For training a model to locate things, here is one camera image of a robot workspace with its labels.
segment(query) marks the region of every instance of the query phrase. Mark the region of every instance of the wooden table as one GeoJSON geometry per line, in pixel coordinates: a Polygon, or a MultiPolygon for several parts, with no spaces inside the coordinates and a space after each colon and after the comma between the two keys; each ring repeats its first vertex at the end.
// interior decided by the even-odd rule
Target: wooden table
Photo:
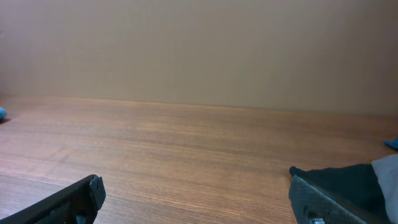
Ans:
{"type": "Polygon", "coordinates": [[[397,116],[76,98],[0,100],[0,218],[89,174],[96,223],[295,223],[290,166],[343,167],[392,151],[397,116]]]}

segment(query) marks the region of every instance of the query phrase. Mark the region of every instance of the small blue object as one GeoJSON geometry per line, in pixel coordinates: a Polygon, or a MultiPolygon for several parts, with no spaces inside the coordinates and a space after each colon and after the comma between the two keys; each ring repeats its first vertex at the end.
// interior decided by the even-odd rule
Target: small blue object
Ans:
{"type": "Polygon", "coordinates": [[[2,120],[3,118],[5,118],[7,115],[7,112],[5,109],[0,108],[0,120],[2,120]]]}
{"type": "Polygon", "coordinates": [[[398,138],[396,138],[395,140],[393,140],[392,142],[390,141],[384,141],[384,144],[388,147],[390,147],[391,149],[398,151],[398,138]]]}

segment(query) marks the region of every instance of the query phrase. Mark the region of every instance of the gray cloth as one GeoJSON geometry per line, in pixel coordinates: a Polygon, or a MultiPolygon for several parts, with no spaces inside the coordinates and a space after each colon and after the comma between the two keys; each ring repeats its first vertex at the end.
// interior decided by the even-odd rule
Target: gray cloth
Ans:
{"type": "Polygon", "coordinates": [[[372,166],[386,200],[387,215],[398,224],[398,154],[375,160],[372,166]]]}

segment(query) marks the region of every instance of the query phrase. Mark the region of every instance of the wall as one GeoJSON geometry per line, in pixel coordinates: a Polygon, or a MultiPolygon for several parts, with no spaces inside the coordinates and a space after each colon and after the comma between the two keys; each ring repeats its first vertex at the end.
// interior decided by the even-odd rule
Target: wall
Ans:
{"type": "Polygon", "coordinates": [[[398,113],[396,0],[2,0],[0,95],[398,113]]]}

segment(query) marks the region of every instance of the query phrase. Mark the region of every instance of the dark green cloth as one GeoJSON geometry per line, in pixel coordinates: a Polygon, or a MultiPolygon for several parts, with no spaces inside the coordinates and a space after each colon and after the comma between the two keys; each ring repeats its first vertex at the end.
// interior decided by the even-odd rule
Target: dark green cloth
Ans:
{"type": "Polygon", "coordinates": [[[371,164],[310,171],[293,166],[289,172],[292,176],[306,178],[319,187],[344,197],[359,208],[389,221],[383,192],[371,164]]]}

